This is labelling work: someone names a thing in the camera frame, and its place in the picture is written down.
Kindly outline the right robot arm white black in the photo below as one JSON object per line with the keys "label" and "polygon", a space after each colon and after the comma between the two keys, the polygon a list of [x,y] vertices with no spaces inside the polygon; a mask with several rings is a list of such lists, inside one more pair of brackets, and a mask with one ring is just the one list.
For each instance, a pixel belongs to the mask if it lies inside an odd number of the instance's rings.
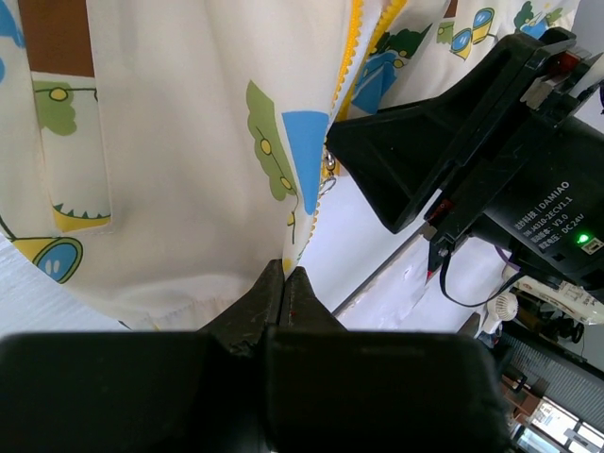
{"label": "right robot arm white black", "polygon": [[389,231],[424,220],[430,275],[478,237],[509,252],[506,289],[587,322],[603,300],[603,135],[577,112],[601,61],[566,29],[518,32],[446,92],[335,124],[327,151]]}

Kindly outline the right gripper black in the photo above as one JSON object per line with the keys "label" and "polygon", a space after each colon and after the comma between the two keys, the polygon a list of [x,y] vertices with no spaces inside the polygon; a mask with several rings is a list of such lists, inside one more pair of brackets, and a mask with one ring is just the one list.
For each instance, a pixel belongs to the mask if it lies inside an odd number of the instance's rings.
{"label": "right gripper black", "polygon": [[603,57],[576,42],[561,27],[508,35],[444,93],[331,127],[327,150],[393,234],[476,153],[427,214],[430,272],[477,236],[547,285],[602,287],[603,134],[575,113],[602,90]]}

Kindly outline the metal zipper slider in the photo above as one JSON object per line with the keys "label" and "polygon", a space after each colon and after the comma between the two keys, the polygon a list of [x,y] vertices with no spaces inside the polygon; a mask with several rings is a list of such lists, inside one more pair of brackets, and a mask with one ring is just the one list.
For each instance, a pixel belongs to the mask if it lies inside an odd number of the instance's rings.
{"label": "metal zipper slider", "polygon": [[340,172],[339,162],[325,148],[322,157],[321,181],[319,187],[319,197],[327,194],[336,184]]}

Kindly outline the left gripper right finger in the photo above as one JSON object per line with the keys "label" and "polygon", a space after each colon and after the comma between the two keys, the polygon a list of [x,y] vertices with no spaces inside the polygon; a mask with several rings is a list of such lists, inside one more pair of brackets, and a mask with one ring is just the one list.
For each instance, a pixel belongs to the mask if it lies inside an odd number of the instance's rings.
{"label": "left gripper right finger", "polygon": [[307,277],[263,272],[263,427],[268,452],[502,452],[495,362],[459,334],[349,331]]}

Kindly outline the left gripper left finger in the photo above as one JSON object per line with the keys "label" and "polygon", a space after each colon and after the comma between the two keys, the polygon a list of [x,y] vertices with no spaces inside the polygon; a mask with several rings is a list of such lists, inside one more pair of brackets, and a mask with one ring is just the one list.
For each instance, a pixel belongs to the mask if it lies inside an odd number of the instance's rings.
{"label": "left gripper left finger", "polygon": [[1,343],[5,452],[265,452],[259,344],[280,313],[270,261],[197,331],[45,332]]}

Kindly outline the cream dinosaur print yellow-hood jacket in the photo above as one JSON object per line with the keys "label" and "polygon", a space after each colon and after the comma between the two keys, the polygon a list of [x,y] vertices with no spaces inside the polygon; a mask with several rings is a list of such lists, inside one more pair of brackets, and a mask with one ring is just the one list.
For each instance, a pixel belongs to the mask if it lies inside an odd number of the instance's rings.
{"label": "cream dinosaur print yellow-hood jacket", "polygon": [[129,327],[197,329],[269,260],[359,279],[380,235],[328,129],[435,96],[575,1],[5,1],[1,232]]}

